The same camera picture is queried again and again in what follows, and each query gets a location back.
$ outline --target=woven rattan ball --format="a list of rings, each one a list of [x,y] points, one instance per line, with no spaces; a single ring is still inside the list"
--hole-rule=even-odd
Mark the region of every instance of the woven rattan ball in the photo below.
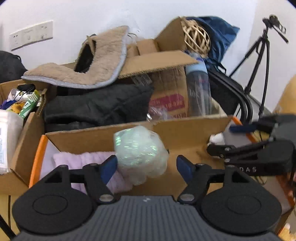
[[[187,49],[197,52],[201,57],[207,57],[211,48],[211,40],[204,28],[198,25],[195,20],[182,19],[182,28],[185,33],[184,41]]]

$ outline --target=electrical switch plate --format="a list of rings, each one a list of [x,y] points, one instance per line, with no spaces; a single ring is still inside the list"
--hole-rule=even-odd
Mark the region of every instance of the electrical switch plate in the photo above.
[[[36,27],[30,27],[22,30],[22,44],[36,42]]]
[[[41,23],[35,26],[36,27],[36,39],[37,41],[51,39],[53,37],[53,21],[46,23]]]
[[[16,49],[21,46],[23,46],[22,43],[22,31],[15,32],[13,34],[9,35],[9,44],[10,44],[10,49]]]

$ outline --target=water bottle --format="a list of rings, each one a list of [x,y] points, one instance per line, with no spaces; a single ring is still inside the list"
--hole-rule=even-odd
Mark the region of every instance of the water bottle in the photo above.
[[[197,64],[186,66],[186,82],[190,116],[205,116],[212,113],[211,90],[207,68],[198,53],[191,53]]]

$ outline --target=green packaging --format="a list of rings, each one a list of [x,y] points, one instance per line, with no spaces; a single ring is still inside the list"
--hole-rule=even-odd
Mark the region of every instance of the green packaging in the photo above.
[[[30,95],[29,99],[19,113],[19,116],[21,116],[21,118],[25,119],[27,115],[35,108],[40,99],[40,96],[41,95],[39,94],[38,90],[34,90],[34,92]]]

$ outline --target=pink towel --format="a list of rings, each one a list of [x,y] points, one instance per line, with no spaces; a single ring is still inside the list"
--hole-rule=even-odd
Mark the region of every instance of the pink towel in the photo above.
[[[115,155],[115,152],[85,152],[80,155],[71,154],[69,152],[60,152],[53,155],[56,167],[62,164],[68,165],[69,169],[81,169],[84,165],[90,163],[102,164],[108,157]],[[86,193],[84,184],[72,183],[72,188]],[[122,175],[116,171],[107,183],[107,187],[112,193],[126,192],[132,189],[133,185],[124,180]]]

